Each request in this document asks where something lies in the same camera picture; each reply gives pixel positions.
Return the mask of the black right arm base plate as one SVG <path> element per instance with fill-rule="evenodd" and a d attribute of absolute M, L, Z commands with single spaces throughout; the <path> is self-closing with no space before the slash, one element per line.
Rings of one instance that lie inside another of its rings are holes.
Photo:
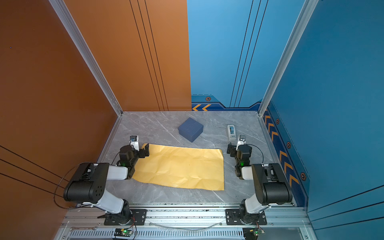
<path fill-rule="evenodd" d="M 249 214 L 241 212 L 239 209 L 226 209 L 226 223 L 229 226 L 235 225 L 258 225 L 266 226 L 267 218 L 265 213 Z"/>

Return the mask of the dark blue gift box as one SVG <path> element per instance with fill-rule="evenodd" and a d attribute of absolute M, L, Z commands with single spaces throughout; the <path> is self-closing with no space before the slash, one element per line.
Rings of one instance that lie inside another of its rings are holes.
<path fill-rule="evenodd" d="M 192 118 L 188 118 L 178 127 L 179 134 L 193 143 L 203 132 L 204 126 Z"/>

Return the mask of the yellow wrapping paper sheet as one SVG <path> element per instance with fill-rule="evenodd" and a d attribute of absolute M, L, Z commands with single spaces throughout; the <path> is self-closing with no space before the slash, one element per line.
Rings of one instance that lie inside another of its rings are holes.
<path fill-rule="evenodd" d="M 134 180 L 181 189 L 225 189 L 222 150 L 148 146 L 150 155 L 136 163 Z"/>

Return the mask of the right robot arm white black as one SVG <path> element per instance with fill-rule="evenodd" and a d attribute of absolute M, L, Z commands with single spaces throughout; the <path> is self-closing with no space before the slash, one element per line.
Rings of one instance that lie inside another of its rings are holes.
<path fill-rule="evenodd" d="M 227 153 L 235 158 L 235 173 L 241 180 L 252 181 L 255 193 L 242 200 L 239 209 L 227 209 L 227 225 L 266 225 L 265 210 L 293 200 L 291 187 L 280 164 L 250 164 L 251 145 L 228 144 Z"/>

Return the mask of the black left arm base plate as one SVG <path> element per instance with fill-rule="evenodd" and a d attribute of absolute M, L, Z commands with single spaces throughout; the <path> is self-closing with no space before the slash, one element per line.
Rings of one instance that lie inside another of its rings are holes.
<path fill-rule="evenodd" d="M 146 209 L 133 209 L 127 213 L 105 214 L 105 226 L 143 226 L 147 217 Z"/>

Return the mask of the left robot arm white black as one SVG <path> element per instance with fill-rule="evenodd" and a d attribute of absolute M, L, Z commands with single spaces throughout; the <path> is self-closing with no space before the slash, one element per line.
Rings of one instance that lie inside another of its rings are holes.
<path fill-rule="evenodd" d="M 131 145 L 123 146 L 116 165 L 108 163 L 81 163 L 67 184 L 63 198 L 67 202 L 96 207 L 105 212 L 99 216 L 105 226 L 143 226 L 146 210 L 131 210 L 129 202 L 106 190 L 107 181 L 132 179 L 139 159 L 150 156 L 150 145 L 136 150 Z"/>

